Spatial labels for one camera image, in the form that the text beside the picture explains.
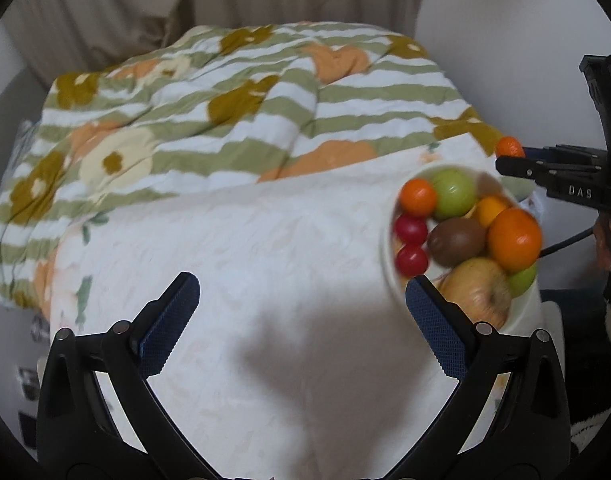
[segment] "striped blanket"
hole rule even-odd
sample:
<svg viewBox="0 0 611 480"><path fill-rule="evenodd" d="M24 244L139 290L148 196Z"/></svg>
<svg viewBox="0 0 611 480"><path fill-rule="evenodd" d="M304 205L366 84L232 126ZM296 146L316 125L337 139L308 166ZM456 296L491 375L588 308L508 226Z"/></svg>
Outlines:
<svg viewBox="0 0 611 480"><path fill-rule="evenodd" d="M480 120L414 40L361 24L196 27L59 77L0 196L0 301L48 315L59 242L120 206L298 176L471 133Z"/></svg>

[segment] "bowl of fruit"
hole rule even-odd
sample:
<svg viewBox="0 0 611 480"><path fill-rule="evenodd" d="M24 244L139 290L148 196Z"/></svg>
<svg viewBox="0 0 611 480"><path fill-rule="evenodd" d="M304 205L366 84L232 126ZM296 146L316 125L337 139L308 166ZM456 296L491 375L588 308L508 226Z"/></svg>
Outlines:
<svg viewBox="0 0 611 480"><path fill-rule="evenodd" d="M397 302L424 274L472 322L515 333L538 301L541 229L487 167L433 162L409 176L383 230L383 269Z"/></svg>

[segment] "black cable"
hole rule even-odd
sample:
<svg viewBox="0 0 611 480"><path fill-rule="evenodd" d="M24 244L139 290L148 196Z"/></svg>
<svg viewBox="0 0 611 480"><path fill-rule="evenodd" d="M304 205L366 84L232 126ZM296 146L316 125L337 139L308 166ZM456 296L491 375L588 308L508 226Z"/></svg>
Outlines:
<svg viewBox="0 0 611 480"><path fill-rule="evenodd" d="M556 251L559 251L565 247L571 246L572 244L575 244L576 242L581 241L584 238L587 238L588 236L592 234L592 232L593 232L593 228L591 227L589 229L585 229L585 231L582 231L574 236L571 236L570 238L567 238L566 240L562 242L546 247L539 253L539 258L543 258L544 256L549 256L552 253L556 253Z"/></svg>

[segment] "orange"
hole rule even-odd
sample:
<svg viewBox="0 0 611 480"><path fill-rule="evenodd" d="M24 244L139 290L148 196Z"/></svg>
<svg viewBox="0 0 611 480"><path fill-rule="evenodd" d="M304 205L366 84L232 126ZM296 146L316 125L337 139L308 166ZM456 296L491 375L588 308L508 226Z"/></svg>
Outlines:
<svg viewBox="0 0 611 480"><path fill-rule="evenodd" d="M486 229L501 211L505 211L511 203L501 195L490 195L479 200L474 207L473 218Z"/></svg>
<svg viewBox="0 0 611 480"><path fill-rule="evenodd" d="M403 184L399 193L399 204L406 213L426 218L437 206L437 192L427 180L413 178Z"/></svg>
<svg viewBox="0 0 611 480"><path fill-rule="evenodd" d="M502 137L494 148L496 156L508 155L508 156L523 156L523 146L514 137Z"/></svg>
<svg viewBox="0 0 611 480"><path fill-rule="evenodd" d="M488 229L488 251L506 272L519 272L535 263L541 251L541 228L518 207L500 212Z"/></svg>

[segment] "bowl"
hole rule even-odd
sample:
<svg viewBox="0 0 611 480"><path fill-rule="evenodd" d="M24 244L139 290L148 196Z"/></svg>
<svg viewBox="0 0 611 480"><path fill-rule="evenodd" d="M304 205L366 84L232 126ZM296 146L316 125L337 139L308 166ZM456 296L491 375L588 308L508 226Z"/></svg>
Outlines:
<svg viewBox="0 0 611 480"><path fill-rule="evenodd" d="M412 178L425 178L430 179L434 174L438 171L445 170L447 168L455 168L457 170L463 171L465 174L469 175L473 180L479 178L482 173L487 173L489 176L492 176L497 181L500 181L500 176L498 174L490 173L488 170L489 166L485 166L484 164L480 165L463 165L463 164L455 164L454 162L443 162L436 161L431 162L423 167L423 169L411 173L407 178L401 182L401 185L397 188L396 194L392 197L390 203L392 207L388 210L384 227L383 234L381 236L381 259L382 259L382 268L385 273L385 280L388 284L388 288L391 291L394 299L396 300L399 307L402 311L412 319L410 312L408 311L408 307L405 304L405 293L403 284L407 281L405 280L394 267L394 241L396 236L393 234L393 222L394 219L400 214L401 210L398 205L398 197L399 190L408 180ZM519 206L519 203L514 199L514 197L504 188L503 189L504 196L515 206ZM437 222L432 218L428 219L428 231L434 229L437 225ZM432 281L436 282L440 278L442 278L445 274L449 272L450 269L446 269L444 267L439 266L435 261L430 259L428 270L425 272L425 276ZM512 334L512 335L522 335L524 330L522 330L522 320L525 317L525 313L528 311L531 305L534 305L535 302L540 304L540 294L538 291L537 280L535 279L530 288L521 296L512 300L510 305L508 319L503 324L499 332Z"/></svg>

